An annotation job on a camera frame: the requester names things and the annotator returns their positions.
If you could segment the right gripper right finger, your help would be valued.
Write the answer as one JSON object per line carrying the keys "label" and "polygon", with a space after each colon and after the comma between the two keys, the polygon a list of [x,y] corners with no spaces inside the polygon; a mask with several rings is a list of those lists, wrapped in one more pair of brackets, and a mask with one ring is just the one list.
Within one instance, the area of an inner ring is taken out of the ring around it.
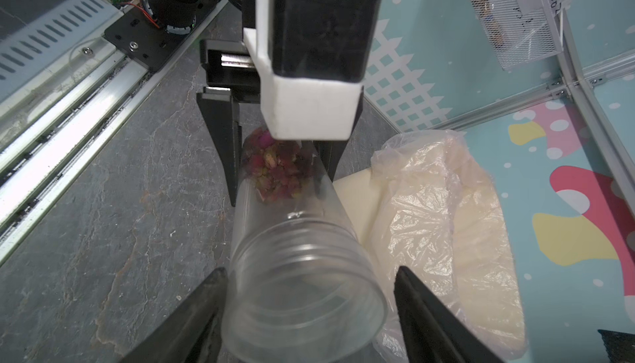
{"label": "right gripper right finger", "polygon": [[395,277],[395,302],[410,362],[500,362],[408,267]]}

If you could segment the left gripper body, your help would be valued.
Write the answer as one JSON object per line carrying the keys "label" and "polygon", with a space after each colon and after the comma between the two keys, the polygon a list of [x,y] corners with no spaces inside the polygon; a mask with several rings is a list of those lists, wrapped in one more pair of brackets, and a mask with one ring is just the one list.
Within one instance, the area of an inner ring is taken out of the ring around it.
{"label": "left gripper body", "polygon": [[261,80],[243,42],[204,39],[199,49],[209,88],[230,89],[237,100],[261,98]]}

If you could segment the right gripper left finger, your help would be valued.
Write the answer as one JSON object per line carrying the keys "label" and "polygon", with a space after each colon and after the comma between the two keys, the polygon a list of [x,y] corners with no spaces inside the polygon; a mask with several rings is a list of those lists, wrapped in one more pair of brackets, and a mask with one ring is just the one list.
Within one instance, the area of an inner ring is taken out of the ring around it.
{"label": "right gripper left finger", "polygon": [[216,362],[228,273],[215,269],[178,308],[122,362]]}

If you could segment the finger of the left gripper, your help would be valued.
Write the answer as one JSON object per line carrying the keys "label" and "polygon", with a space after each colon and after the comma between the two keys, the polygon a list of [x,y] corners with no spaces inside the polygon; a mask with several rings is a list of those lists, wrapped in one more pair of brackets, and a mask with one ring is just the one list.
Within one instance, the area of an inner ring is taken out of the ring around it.
{"label": "finger of the left gripper", "polygon": [[236,206],[241,169],[240,105],[231,90],[198,93],[196,102],[223,165],[231,206]]}
{"label": "finger of the left gripper", "polygon": [[338,165],[349,141],[313,141],[322,164],[331,181],[334,181]]}

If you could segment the clear plastic jar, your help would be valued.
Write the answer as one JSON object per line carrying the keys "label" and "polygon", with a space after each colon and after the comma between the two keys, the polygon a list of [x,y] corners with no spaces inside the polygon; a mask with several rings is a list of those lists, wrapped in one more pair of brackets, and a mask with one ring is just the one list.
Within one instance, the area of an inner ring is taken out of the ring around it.
{"label": "clear plastic jar", "polygon": [[264,203],[242,164],[236,197],[226,348],[244,362],[334,362],[368,345],[387,302],[314,145],[297,199]]}

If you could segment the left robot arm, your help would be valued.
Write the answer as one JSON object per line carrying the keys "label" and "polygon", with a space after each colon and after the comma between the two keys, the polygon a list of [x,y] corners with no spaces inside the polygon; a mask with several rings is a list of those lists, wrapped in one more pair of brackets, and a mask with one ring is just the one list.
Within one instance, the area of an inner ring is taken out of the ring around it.
{"label": "left robot arm", "polygon": [[[189,32],[215,0],[143,0],[152,21]],[[264,203],[299,199],[332,175],[362,110],[381,0],[235,0],[239,42],[206,40],[197,104],[236,199],[249,180]]]}

